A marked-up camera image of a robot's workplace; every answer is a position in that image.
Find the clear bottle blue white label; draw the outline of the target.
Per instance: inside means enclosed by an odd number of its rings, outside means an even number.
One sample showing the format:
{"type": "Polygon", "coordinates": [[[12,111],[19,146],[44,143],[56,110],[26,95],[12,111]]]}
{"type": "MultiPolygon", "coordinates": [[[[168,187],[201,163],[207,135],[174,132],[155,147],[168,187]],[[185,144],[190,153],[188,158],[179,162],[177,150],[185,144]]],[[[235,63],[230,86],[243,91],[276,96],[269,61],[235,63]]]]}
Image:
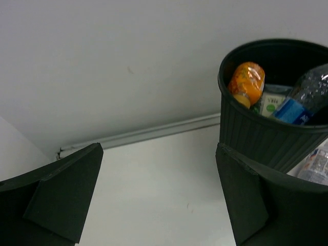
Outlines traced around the clear bottle blue white label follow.
{"type": "Polygon", "coordinates": [[[327,186],[327,148],[316,148],[306,158],[297,178],[327,186]]]}

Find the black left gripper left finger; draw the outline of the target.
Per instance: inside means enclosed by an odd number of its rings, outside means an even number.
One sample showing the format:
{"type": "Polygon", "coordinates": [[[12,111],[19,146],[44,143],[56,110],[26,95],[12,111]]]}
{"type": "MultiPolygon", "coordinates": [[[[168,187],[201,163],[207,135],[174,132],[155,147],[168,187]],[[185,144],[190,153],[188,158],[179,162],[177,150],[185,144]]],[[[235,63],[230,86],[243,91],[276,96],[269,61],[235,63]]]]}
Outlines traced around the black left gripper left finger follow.
{"type": "Polygon", "coordinates": [[[1,181],[1,245],[79,243],[103,154],[93,143],[1,181]]]}

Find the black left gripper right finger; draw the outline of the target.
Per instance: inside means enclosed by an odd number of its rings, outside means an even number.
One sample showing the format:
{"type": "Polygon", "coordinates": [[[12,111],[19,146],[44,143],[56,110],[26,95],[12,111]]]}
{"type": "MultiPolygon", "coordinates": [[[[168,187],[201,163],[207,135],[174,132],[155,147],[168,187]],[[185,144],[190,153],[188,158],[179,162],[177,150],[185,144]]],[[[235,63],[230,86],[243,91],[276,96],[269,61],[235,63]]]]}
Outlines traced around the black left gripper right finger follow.
{"type": "Polygon", "coordinates": [[[327,245],[327,186],[219,143],[216,163],[237,245],[327,245]]]}

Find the orange juice bottle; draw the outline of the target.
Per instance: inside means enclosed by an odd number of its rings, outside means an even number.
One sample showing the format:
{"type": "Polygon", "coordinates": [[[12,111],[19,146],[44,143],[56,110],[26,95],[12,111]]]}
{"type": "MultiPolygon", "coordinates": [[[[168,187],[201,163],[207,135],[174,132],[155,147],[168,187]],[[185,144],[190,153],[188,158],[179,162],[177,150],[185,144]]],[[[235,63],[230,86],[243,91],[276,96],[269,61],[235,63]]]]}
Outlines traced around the orange juice bottle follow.
{"type": "Polygon", "coordinates": [[[257,103],[264,89],[265,72],[254,62],[240,64],[228,84],[231,95],[246,108],[257,103]]]}

